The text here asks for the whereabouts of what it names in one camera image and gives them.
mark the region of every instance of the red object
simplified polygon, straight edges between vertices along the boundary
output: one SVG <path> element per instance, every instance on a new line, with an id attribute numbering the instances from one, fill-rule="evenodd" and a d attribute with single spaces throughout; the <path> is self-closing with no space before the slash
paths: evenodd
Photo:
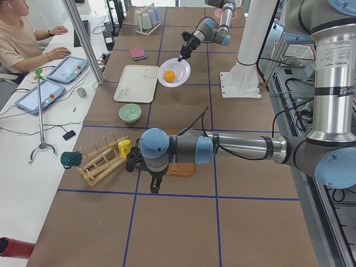
<path id="1" fill-rule="evenodd" d="M 0 238 L 0 256 L 17 259 L 29 259 L 34 244 L 12 238 Z"/>

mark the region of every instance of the yellow mug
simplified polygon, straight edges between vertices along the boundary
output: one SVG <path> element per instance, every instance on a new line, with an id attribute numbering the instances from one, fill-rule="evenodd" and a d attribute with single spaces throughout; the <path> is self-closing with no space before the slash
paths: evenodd
<path id="1" fill-rule="evenodd" d="M 124 139 L 118 143 L 118 150 L 121 157 L 126 157 L 131 151 L 131 141 L 129 139 Z"/>

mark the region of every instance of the tablet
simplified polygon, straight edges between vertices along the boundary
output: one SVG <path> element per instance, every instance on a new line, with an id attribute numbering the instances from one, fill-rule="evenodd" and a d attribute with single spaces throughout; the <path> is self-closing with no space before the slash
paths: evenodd
<path id="1" fill-rule="evenodd" d="M 65 87 L 63 85 L 59 85 L 50 80 L 43 80 L 40 83 L 40 87 L 43 110 L 55 102 L 55 100 L 65 91 Z M 37 86 L 17 100 L 15 105 L 23 110 L 37 115 L 39 113 Z"/>
<path id="2" fill-rule="evenodd" d="M 67 85 L 74 81 L 83 72 L 87 65 L 88 60 L 67 56 L 47 75 L 47 79 Z"/>

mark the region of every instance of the hand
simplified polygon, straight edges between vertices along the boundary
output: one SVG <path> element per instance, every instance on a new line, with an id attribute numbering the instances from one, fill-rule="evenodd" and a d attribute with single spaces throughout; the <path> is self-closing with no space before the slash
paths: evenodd
<path id="1" fill-rule="evenodd" d="M 67 33 L 67 32 L 68 32 L 68 29 L 62 25 L 56 26 L 54 29 L 50 30 L 50 33 L 52 35 L 58 35 L 58 34 Z"/>
<path id="2" fill-rule="evenodd" d="M 60 58 L 65 58 L 70 55 L 71 51 L 69 51 L 66 47 L 57 47 L 53 49 L 51 52 L 48 52 L 50 59 L 58 60 Z"/>

